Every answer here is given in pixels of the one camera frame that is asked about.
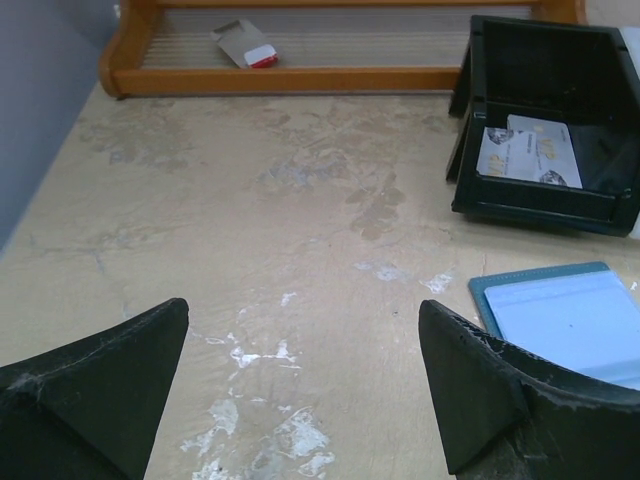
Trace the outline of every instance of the small box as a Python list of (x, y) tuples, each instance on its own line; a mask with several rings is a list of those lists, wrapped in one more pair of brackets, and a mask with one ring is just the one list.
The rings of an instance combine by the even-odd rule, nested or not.
[(276, 49), (249, 20), (216, 28), (211, 37), (240, 68), (267, 68), (278, 61)]
[[(456, 212), (627, 236), (640, 213), (640, 80), (618, 29), (475, 16), (450, 114)], [(582, 188), (481, 175), (485, 128), (568, 127)]]

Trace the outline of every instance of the white card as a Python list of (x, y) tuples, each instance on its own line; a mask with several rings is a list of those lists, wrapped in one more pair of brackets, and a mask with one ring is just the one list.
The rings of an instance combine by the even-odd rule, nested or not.
[(537, 181), (536, 134), (485, 128), (476, 168), (481, 175)]
[(535, 132), (540, 157), (540, 176), (536, 181), (572, 188), (583, 188), (569, 128), (564, 123), (509, 115), (509, 129)]

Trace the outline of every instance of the cardboard packet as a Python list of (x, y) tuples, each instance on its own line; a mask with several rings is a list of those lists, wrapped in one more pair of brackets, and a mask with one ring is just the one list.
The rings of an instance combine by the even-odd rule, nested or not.
[(240, 68), (267, 68), (278, 61), (276, 49), (249, 20), (216, 28), (211, 37)]

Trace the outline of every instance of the dirty floor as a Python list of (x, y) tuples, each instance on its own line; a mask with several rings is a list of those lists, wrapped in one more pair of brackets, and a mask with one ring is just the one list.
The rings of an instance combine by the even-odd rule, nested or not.
[[(640, 25), (625, 5), (592, 21)], [(184, 297), (148, 479), (449, 478), (420, 302), (478, 322), (470, 277), (593, 260), (637, 286), (640, 242), (453, 214), (446, 110), (97, 87), (3, 260), (0, 364)]]

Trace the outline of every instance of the black plastic part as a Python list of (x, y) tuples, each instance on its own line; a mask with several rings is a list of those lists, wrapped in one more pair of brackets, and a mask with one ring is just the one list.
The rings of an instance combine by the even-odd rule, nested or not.
[[(452, 209), (609, 235), (640, 212), (640, 80), (618, 29), (475, 16), (450, 114), (463, 117)], [(566, 123), (583, 189), (478, 174), (485, 127), (510, 114)]]
[(458, 480), (640, 478), (640, 391), (547, 362), (436, 301), (422, 303), (419, 330)]
[(0, 369), (0, 478), (142, 480), (188, 310), (170, 300)]

